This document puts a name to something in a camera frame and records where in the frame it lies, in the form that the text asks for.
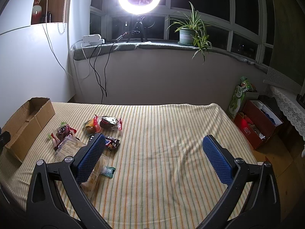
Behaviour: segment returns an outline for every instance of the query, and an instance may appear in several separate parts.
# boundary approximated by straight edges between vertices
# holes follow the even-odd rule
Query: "bed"
[[[87,142],[83,123],[94,114],[122,117],[122,131],[104,131],[121,140],[117,151],[104,151],[112,179],[100,176],[92,204],[112,228],[195,228],[222,196],[222,184],[202,150],[212,134],[234,157],[256,164],[247,140],[217,105],[123,106],[53,102],[55,116],[37,137],[23,164],[6,149],[0,156],[0,182],[25,210],[27,192],[37,160],[54,162],[47,134],[62,121]],[[61,183],[62,199],[77,218]],[[231,217],[240,212],[248,183]]]

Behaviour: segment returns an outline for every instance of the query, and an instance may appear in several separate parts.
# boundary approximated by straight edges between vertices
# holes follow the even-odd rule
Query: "potted plant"
[[[189,2],[192,8],[192,12],[190,16],[183,13],[187,19],[184,21],[178,19],[175,20],[168,28],[170,28],[174,24],[180,25],[175,33],[179,31],[180,41],[178,44],[185,46],[195,46],[198,47],[199,50],[195,52],[193,58],[198,52],[201,52],[203,55],[203,59],[205,61],[204,53],[208,50],[208,48],[212,47],[211,42],[208,41],[209,36],[206,34],[206,27],[202,19],[200,19],[200,15],[198,14],[198,10],[195,11],[194,6],[191,2]]]

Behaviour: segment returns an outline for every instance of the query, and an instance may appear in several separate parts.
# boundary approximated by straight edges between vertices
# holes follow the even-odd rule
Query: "spider plant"
[[[212,48],[212,43],[208,41],[208,38],[209,36],[206,34],[206,28],[205,28],[205,25],[203,24],[203,30],[202,29],[199,29],[197,31],[197,36],[194,37],[194,46],[198,47],[199,50],[197,50],[192,59],[195,57],[195,55],[198,53],[198,52],[201,52],[202,53],[202,56],[203,56],[203,62],[205,61],[205,52],[209,49],[209,48]]]
[[[175,33],[178,32],[182,28],[187,28],[187,29],[191,29],[191,30],[196,31],[196,30],[199,30],[202,27],[203,21],[202,21],[202,19],[200,19],[200,15],[198,14],[198,10],[195,11],[193,4],[191,2],[189,2],[189,3],[190,3],[191,8],[192,8],[192,12],[191,12],[190,16],[188,16],[187,14],[185,14],[183,12],[177,11],[178,13],[184,14],[188,18],[188,21],[184,20],[184,22],[183,22],[183,21],[178,20],[178,19],[170,19],[170,20],[176,20],[176,21],[174,21],[167,29],[169,29],[174,24],[180,25],[180,27],[178,27],[175,30]]]
[[[191,5],[191,8],[192,8],[192,12],[190,14],[190,16],[188,16],[187,14],[183,13],[183,12],[179,12],[178,13],[183,13],[187,19],[187,20],[184,20],[181,21],[181,20],[178,20],[178,19],[170,19],[170,20],[175,20],[167,29],[169,29],[172,25],[174,24],[178,24],[180,25],[176,30],[175,30],[175,33],[180,31],[181,29],[190,29],[190,30],[193,30],[195,31],[195,35],[193,35],[193,39],[194,39],[194,42],[193,42],[193,45],[195,47],[198,47],[199,50],[197,50],[192,59],[195,57],[195,55],[198,53],[198,52],[201,52],[202,55],[203,55],[203,61],[205,61],[205,52],[212,47],[212,44],[211,42],[208,41],[208,38],[209,36],[206,34],[206,25],[204,24],[204,22],[202,21],[202,19],[200,19],[200,15],[198,13],[198,10],[195,10],[194,9],[194,6],[191,2],[189,2],[190,5]]]

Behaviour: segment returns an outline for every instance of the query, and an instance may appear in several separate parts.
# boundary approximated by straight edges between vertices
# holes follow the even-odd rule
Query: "food package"
[[[65,137],[74,136],[76,130],[70,127],[66,122],[62,122],[57,130],[48,134],[48,139],[53,141],[54,151],[57,151],[58,145],[65,139]]]
[[[83,146],[86,146],[86,144],[79,141],[76,137],[65,137],[63,141],[58,144],[58,149],[55,152],[55,162],[61,162],[67,156],[74,157]]]
[[[88,181],[81,184],[81,187],[82,187],[84,193],[86,194],[86,196],[88,197],[88,199],[91,199],[91,197],[93,195],[93,192],[94,192],[94,189],[95,189],[96,184],[97,184],[98,177],[99,177],[101,171],[106,166],[108,166],[108,164],[109,164],[109,157],[102,154],[99,161],[95,165],[91,175],[89,176]]]
[[[240,86],[242,87],[242,91],[243,92],[252,92],[254,91],[252,85],[250,84],[250,82],[248,81],[248,79],[246,77],[241,77],[240,78]]]
[[[100,132],[102,128],[106,130],[122,130],[122,119],[118,120],[115,117],[94,115],[94,118],[86,121],[83,126],[89,135]]]
[[[102,170],[102,172],[101,172],[101,174],[102,174],[103,176],[106,176],[106,177],[109,177],[109,178],[113,178],[114,173],[115,173],[115,168],[114,168],[114,167],[109,167],[109,166],[106,166],[106,167]]]
[[[100,121],[100,127],[106,130],[122,130],[122,118],[118,120],[115,117],[102,116]]]
[[[120,140],[107,136],[106,137],[106,148],[108,148],[109,151],[115,150],[120,146]]]

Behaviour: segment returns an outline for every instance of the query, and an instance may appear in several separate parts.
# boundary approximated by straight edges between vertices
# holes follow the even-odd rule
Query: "blue gripper pad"
[[[205,136],[202,141],[203,151],[216,171],[220,181],[223,184],[230,185],[233,181],[232,168],[223,154],[218,150],[216,144],[218,144],[217,141],[214,142],[209,136]]]
[[[97,161],[100,159],[103,151],[105,150],[106,139],[104,135],[100,135],[98,139],[92,143],[90,149],[83,157],[77,166],[77,176],[75,180],[77,183],[84,183],[88,181]]]

